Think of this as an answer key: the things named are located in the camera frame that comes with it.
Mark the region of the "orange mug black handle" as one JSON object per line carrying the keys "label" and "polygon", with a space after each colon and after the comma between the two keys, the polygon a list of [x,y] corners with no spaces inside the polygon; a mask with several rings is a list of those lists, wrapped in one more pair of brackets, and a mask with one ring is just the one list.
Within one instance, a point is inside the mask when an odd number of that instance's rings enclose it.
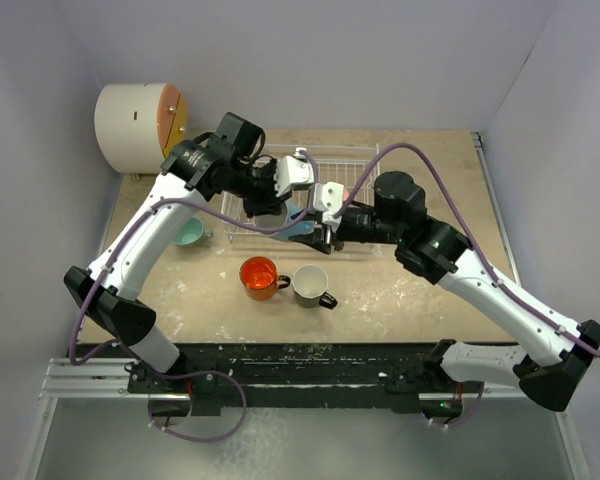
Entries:
{"label": "orange mug black handle", "polygon": [[291,278],[279,274],[275,263],[262,256],[247,259],[240,267],[239,278],[247,295],[256,301],[270,300],[291,285]]}

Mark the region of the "mint green cup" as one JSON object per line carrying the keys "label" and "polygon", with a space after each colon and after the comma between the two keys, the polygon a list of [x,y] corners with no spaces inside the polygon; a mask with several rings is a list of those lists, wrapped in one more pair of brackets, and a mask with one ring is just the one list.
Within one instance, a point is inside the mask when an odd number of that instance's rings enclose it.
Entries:
{"label": "mint green cup", "polygon": [[193,247],[213,237],[213,230],[207,228],[198,217],[191,217],[176,233],[172,243],[179,247]]}

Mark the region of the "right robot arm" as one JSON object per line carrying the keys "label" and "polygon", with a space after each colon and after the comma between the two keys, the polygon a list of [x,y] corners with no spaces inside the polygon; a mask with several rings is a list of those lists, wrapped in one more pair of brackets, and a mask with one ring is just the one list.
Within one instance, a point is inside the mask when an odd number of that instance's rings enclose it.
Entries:
{"label": "right robot arm", "polygon": [[482,260],[464,234],[428,214],[424,190],[404,172],[378,176],[371,205],[335,182],[297,188],[318,227],[295,242],[325,254],[346,242],[393,244],[407,271],[466,301],[514,339],[509,346],[440,341],[425,361],[432,389],[494,383],[517,387],[550,411],[566,409],[600,347],[598,322],[558,313]]}

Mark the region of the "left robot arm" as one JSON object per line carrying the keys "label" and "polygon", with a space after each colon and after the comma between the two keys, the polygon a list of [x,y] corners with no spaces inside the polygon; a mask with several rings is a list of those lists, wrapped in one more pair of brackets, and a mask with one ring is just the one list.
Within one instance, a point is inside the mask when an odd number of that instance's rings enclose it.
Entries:
{"label": "left robot arm", "polygon": [[164,392],[182,387],[186,369],[139,294],[176,233],[213,196],[229,192],[242,198],[250,217],[279,213],[291,188],[290,161],[256,166],[252,158],[264,137],[257,125],[227,113],[215,131],[176,144],[114,242],[87,268],[72,267],[65,275],[79,316],[90,317],[152,367],[151,381]]}

